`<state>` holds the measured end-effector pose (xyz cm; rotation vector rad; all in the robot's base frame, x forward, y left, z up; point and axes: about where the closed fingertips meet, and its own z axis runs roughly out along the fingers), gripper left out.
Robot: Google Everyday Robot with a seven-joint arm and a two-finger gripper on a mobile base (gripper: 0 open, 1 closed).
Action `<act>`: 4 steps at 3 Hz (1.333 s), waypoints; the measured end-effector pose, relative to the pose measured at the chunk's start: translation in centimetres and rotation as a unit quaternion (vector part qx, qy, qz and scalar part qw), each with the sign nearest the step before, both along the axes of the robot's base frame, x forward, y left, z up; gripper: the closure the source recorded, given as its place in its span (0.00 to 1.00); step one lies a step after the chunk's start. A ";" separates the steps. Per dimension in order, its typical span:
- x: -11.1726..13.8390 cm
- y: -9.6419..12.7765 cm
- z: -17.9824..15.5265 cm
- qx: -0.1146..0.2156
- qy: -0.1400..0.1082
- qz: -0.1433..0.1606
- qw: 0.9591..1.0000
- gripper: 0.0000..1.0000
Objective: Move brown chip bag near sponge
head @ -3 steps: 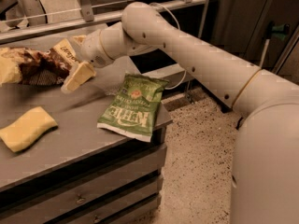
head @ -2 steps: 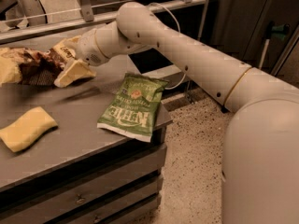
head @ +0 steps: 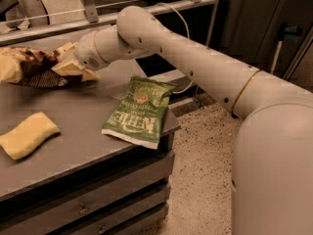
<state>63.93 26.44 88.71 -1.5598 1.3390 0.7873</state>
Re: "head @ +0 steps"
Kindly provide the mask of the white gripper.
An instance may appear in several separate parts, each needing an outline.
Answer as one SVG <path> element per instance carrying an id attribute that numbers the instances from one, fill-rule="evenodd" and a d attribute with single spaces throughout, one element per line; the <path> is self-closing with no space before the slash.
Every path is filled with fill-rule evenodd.
<path id="1" fill-rule="evenodd" d="M 107 67 L 109 63 L 104 61 L 98 53 L 96 48 L 96 31 L 89 32 L 82 36 L 78 40 L 77 45 L 68 42 L 63 46 L 58 47 L 54 51 L 54 54 L 56 56 L 62 56 L 74 48 L 75 57 L 81 64 L 76 59 L 70 59 L 53 66 L 52 71 L 60 76 L 79 76 L 81 82 L 98 81 L 100 75 L 95 71 Z"/>

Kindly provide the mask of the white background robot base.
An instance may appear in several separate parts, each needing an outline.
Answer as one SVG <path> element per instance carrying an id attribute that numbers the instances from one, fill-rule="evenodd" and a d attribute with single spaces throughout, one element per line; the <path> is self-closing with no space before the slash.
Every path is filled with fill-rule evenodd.
<path id="1" fill-rule="evenodd" d="M 50 23 L 42 0 L 0 0 L 0 19 L 9 29 L 18 28 L 24 21 L 29 27 Z"/>

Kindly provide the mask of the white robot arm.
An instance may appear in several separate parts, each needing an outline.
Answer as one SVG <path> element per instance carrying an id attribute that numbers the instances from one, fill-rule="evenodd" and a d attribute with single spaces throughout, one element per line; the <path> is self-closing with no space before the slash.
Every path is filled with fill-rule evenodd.
<path id="1" fill-rule="evenodd" d="M 313 94 L 172 32 L 129 6 L 76 59 L 99 70 L 151 51 L 243 119 L 232 164 L 233 235 L 313 235 Z"/>

